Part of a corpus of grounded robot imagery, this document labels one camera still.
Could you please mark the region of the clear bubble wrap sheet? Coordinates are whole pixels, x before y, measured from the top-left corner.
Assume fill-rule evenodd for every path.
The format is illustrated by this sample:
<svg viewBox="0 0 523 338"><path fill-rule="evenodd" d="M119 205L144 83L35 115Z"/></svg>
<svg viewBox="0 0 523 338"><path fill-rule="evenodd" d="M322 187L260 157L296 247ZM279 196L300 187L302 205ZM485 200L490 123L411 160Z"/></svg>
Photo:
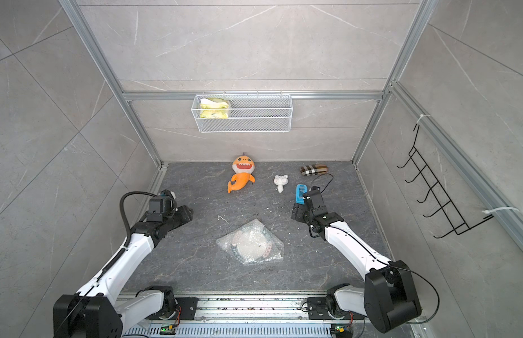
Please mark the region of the clear bubble wrap sheet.
<svg viewBox="0 0 523 338"><path fill-rule="evenodd" d="M283 260L284 243L258 219L217 239L216 244L243 265Z"/></svg>

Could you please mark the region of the green rimmed white dinner plate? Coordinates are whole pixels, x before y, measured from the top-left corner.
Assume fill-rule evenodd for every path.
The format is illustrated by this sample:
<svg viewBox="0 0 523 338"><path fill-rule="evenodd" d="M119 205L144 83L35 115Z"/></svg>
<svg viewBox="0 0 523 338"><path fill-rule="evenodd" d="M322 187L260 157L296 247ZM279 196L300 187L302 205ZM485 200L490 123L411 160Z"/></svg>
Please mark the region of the green rimmed white dinner plate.
<svg viewBox="0 0 523 338"><path fill-rule="evenodd" d="M266 259L272 246L261 232L237 231L231 243L232 253L243 263L255 263Z"/></svg>

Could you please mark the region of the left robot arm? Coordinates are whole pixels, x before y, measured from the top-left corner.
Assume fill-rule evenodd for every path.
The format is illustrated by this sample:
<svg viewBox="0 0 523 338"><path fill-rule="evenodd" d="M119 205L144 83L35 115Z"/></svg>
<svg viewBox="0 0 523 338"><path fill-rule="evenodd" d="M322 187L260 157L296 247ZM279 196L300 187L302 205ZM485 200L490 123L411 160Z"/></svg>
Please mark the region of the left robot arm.
<svg viewBox="0 0 523 338"><path fill-rule="evenodd" d="M148 210L130 225L125 200L119 212L126 230L124 243L115 255L74 294L62 295L53 306L54 337L121 337L146 318L156 316L180 322L181 307L172 287L150 286L122 304L117 299L143 262L169 232L192 221L193 210L178 205L174 194L163 190L148 193Z"/></svg>

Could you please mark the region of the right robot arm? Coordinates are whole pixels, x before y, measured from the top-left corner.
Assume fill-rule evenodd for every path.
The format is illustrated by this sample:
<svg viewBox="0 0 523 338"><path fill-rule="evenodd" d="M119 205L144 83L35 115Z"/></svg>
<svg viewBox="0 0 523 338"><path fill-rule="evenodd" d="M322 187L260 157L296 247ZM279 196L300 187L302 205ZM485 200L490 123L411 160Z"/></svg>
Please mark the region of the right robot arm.
<svg viewBox="0 0 523 338"><path fill-rule="evenodd" d="M405 262L392 261L367 244L339 214L329 212L323 189L298 184L291 218L308 226L312 238L334 246L364 280L363 287L339 284L326 292L327 316L352 319L355 314L370 320L377 331L386 333L401 325L423 325L423 308L414 282L417 272Z"/></svg>

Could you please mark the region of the blue toy car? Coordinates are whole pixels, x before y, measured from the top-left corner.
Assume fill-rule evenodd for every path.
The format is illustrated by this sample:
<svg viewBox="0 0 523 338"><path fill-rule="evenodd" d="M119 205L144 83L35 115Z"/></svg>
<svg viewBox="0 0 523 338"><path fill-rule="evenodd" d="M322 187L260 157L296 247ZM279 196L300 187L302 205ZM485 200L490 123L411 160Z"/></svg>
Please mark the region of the blue toy car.
<svg viewBox="0 0 523 338"><path fill-rule="evenodd" d="M308 192L308 187L305 184L298 184L296 186L296 193L295 193L295 202L297 204L305 204L305 199L303 197L303 194Z"/></svg>

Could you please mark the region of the plaid brown pouch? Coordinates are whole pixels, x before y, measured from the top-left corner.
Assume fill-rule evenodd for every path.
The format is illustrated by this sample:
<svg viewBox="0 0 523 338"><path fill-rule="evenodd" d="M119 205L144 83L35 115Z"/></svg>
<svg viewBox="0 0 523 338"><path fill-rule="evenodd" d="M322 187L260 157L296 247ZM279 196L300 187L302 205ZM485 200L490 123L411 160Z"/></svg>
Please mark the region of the plaid brown pouch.
<svg viewBox="0 0 523 338"><path fill-rule="evenodd" d="M300 173L304 176L323 175L328 173L328 166L324 164L311 164L302 166Z"/></svg>

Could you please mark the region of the small white figurine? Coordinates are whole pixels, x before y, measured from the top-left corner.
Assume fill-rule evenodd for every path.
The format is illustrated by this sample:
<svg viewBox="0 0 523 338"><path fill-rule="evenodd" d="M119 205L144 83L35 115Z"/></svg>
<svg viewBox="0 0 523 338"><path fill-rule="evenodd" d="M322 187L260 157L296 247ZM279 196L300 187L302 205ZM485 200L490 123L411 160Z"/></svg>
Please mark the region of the small white figurine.
<svg viewBox="0 0 523 338"><path fill-rule="evenodd" d="M288 184L288 175L276 175L274 184L277 186L278 192L283 193L284 187Z"/></svg>

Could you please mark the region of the orange shark plush toy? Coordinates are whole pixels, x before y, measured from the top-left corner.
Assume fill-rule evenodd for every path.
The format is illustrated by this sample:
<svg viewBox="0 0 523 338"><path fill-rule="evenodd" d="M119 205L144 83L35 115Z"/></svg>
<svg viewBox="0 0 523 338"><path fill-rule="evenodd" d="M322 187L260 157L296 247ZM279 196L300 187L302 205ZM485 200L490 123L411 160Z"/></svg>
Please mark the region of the orange shark plush toy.
<svg viewBox="0 0 523 338"><path fill-rule="evenodd" d="M242 190L247 183L255 182L253 172L255 169L254 161L247 155L243 154L234 160L232 169L235 172L227 184L227 192Z"/></svg>

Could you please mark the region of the yellow white cloth in basket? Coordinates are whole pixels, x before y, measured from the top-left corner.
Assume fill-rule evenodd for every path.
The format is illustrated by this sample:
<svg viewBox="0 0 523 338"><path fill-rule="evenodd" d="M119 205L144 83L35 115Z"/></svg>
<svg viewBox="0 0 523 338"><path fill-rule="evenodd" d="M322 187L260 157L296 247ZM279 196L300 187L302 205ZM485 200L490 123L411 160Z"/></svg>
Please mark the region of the yellow white cloth in basket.
<svg viewBox="0 0 523 338"><path fill-rule="evenodd" d="M200 100L200 118L204 119L227 119L231 103L219 98Z"/></svg>

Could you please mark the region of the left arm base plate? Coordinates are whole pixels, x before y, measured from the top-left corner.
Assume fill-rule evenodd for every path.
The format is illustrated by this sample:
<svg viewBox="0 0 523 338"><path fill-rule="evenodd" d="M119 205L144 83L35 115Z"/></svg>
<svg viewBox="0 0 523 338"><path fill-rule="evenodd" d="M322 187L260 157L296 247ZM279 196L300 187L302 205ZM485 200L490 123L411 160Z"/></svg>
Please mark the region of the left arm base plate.
<svg viewBox="0 0 523 338"><path fill-rule="evenodd" d="M176 320L187 320L192 321L195 318L195 314L198 308L199 298L197 297L179 297L175 298L174 310L165 310L161 314L157 315L157 319L162 321Z"/></svg>

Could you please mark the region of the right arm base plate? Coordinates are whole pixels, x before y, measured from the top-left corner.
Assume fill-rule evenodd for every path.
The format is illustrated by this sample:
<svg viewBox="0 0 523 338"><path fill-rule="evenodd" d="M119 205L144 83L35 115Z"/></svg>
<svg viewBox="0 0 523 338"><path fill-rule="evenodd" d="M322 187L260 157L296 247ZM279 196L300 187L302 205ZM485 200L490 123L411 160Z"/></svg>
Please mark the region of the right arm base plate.
<svg viewBox="0 0 523 338"><path fill-rule="evenodd" d="M308 297L306 301L302 302L300 310L308 314L311 321L349 321L363 320L365 317L358 313L347 312L341 314L332 314L325 297Z"/></svg>

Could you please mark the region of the aluminium mounting rail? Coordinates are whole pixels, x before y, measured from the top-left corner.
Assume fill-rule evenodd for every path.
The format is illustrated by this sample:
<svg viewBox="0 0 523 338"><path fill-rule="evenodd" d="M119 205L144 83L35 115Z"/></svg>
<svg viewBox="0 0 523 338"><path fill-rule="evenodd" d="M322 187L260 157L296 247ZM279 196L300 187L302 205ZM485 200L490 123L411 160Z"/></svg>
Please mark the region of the aluminium mounting rail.
<svg viewBox="0 0 523 338"><path fill-rule="evenodd" d="M381 333L367 318L311 321L300 306L308 297L326 298L323 291L182 292L175 297L199 298L192 321L151 316L122 337L429 337L427 325Z"/></svg>

